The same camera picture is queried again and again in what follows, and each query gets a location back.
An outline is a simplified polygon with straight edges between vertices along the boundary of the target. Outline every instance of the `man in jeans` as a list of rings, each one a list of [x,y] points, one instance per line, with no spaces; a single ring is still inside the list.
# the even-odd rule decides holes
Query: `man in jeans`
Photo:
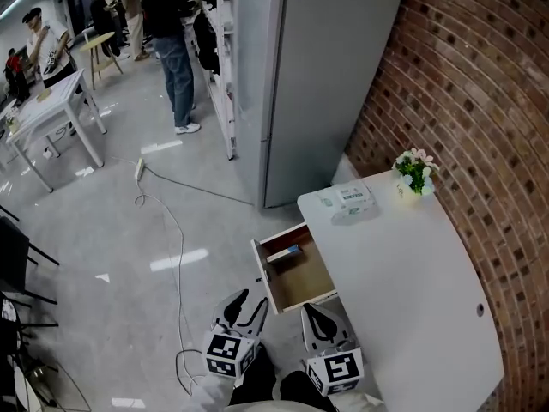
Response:
[[[190,121],[194,98],[194,79],[179,10],[185,0],[142,0],[154,49],[166,76],[166,90],[172,103],[176,134],[195,133],[200,125]]]

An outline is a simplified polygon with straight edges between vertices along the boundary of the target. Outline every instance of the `table leg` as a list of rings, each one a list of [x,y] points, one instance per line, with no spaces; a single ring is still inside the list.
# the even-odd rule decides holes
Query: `table leg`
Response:
[[[100,65],[100,53],[97,50],[97,46],[95,46],[95,63],[97,63],[97,65]]]
[[[80,86],[82,87],[82,90],[84,91],[84,95],[86,96],[87,104],[89,105],[89,109],[92,111],[92,114],[95,118],[95,122],[97,123],[97,126],[100,128],[101,134],[106,133],[106,128],[103,125],[103,121],[101,120],[100,111],[97,108],[97,104],[95,104],[95,100],[92,97],[92,93],[89,91],[89,87],[87,86],[86,82],[84,81],[84,78],[81,78]]]
[[[94,49],[91,48],[89,50],[89,57],[90,57],[90,62],[91,62],[91,65],[92,65],[92,87],[94,88],[95,90],[95,76],[94,76]]]
[[[82,143],[86,147],[88,153],[92,156],[92,159],[94,159],[94,162],[97,164],[98,167],[102,167],[103,165],[105,165],[105,162],[100,158],[100,155],[97,154],[97,151],[95,151],[94,146],[88,139],[84,131],[84,128],[82,127],[80,121],[75,115],[75,112],[73,112],[70,106],[67,106],[65,108],[65,111],[67,113],[67,116],[69,116],[70,122],[72,122],[73,126],[75,127],[75,130],[78,133],[78,136],[81,138]]]
[[[124,73],[123,73],[122,69],[120,69],[120,66],[118,65],[117,58],[114,56],[114,53],[112,53],[111,47],[108,44],[106,44],[106,48],[109,50],[109,53],[111,54],[112,61],[114,62],[114,65],[117,66],[117,69],[120,72],[120,75],[123,75]]]
[[[59,153],[59,151],[57,151],[57,148],[55,148],[55,145],[53,144],[53,142],[51,141],[50,137],[49,136],[46,136],[45,137],[46,141],[48,142],[48,147],[49,149],[51,150],[51,153],[53,155],[55,155],[56,157],[59,157],[61,154]]]
[[[36,169],[33,163],[28,159],[27,155],[25,154],[25,151],[23,151],[19,147],[19,143],[13,142],[13,146],[14,146],[15,152],[27,163],[28,167],[31,168],[31,171],[33,171],[36,174],[36,177],[39,178],[40,182],[42,182],[42,185],[44,185],[47,191],[53,192],[53,188],[46,183],[44,177],[42,177],[42,174],[40,174],[39,170]]]

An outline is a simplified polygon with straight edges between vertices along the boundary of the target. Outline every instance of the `green plant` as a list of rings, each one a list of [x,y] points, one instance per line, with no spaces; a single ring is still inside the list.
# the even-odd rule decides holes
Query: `green plant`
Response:
[[[393,169],[402,176],[402,181],[416,194],[428,196],[435,191],[431,174],[438,170],[438,165],[423,149],[412,148],[404,151],[395,161]]]

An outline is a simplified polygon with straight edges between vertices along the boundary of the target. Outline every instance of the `refrigerator door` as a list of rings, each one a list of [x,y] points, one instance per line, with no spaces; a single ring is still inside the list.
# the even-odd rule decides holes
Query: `refrigerator door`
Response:
[[[233,68],[238,176],[262,206],[282,0],[234,0]]]
[[[332,179],[401,0],[286,0],[265,207]]]

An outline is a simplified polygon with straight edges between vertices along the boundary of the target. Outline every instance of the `power strip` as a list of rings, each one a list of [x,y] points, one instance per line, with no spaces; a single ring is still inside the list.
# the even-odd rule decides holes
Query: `power strip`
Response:
[[[136,174],[134,175],[137,181],[141,180],[141,177],[143,175],[143,169],[145,169],[145,160],[140,157],[136,166]]]

